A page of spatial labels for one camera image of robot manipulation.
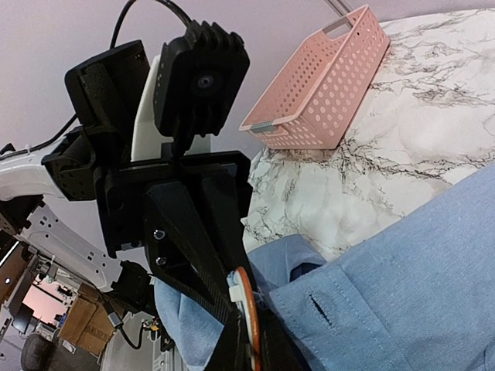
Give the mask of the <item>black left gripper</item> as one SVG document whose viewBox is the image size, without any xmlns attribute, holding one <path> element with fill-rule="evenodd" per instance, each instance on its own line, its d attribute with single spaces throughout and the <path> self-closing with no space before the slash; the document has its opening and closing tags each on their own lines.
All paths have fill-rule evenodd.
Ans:
<svg viewBox="0 0 495 371">
<path fill-rule="evenodd" d="M 226 276 L 244 268 L 251 203 L 250 160 L 239 151 L 149 160 L 94 172 L 104 242 L 111 257 L 140 243 L 153 274 L 225 325 L 235 305 Z"/>
</svg>

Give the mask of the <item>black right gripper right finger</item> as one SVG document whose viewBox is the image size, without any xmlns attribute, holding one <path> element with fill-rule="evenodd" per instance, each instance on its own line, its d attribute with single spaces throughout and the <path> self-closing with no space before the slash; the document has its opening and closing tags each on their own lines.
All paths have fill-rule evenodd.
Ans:
<svg viewBox="0 0 495 371">
<path fill-rule="evenodd" d="M 262 370 L 309 370 L 301 352 L 285 334 L 285 330 L 272 312 L 260 314 L 260 326 Z"/>
</svg>

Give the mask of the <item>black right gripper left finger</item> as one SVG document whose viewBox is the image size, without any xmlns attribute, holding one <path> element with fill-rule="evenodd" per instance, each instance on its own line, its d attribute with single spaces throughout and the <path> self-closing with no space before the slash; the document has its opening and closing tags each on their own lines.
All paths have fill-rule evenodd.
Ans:
<svg viewBox="0 0 495 371">
<path fill-rule="evenodd" d="M 248 369 L 248 334 L 240 311 L 230 313 L 205 371 L 242 371 Z"/>
</svg>

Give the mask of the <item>round brooch orange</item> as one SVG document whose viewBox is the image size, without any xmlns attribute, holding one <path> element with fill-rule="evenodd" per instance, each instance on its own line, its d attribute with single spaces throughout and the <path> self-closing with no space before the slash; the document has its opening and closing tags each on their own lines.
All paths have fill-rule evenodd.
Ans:
<svg viewBox="0 0 495 371">
<path fill-rule="evenodd" d="M 244 316 L 249 341 L 247 355 L 251 362 L 251 370 L 261 370 L 260 326 L 254 293 L 248 274 L 243 267 L 238 267 L 227 276 L 230 300 Z"/>
</svg>

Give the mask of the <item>blue shirt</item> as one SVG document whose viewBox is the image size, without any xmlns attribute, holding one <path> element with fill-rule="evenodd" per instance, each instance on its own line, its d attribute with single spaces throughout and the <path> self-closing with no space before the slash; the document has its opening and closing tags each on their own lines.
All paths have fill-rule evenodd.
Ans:
<svg viewBox="0 0 495 371">
<path fill-rule="evenodd" d="M 335 261 L 300 235 L 246 253 L 259 326 L 272 312 L 309 370 L 494 368 L 493 166 Z M 188 368 L 204 370 L 225 325 L 158 278 L 155 304 Z"/>
</svg>

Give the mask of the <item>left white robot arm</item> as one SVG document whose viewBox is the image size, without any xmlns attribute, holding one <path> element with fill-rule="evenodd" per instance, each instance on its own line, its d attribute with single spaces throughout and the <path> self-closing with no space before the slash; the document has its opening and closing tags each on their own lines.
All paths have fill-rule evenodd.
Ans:
<svg viewBox="0 0 495 371">
<path fill-rule="evenodd" d="M 149 61 L 140 41 L 70 69 L 75 115 L 55 141 L 1 153 L 1 231 L 134 311 L 158 278 L 221 324 L 242 312 L 227 278 L 242 244 L 249 161 L 204 148 L 249 67 L 242 39 L 183 36 Z"/>
</svg>

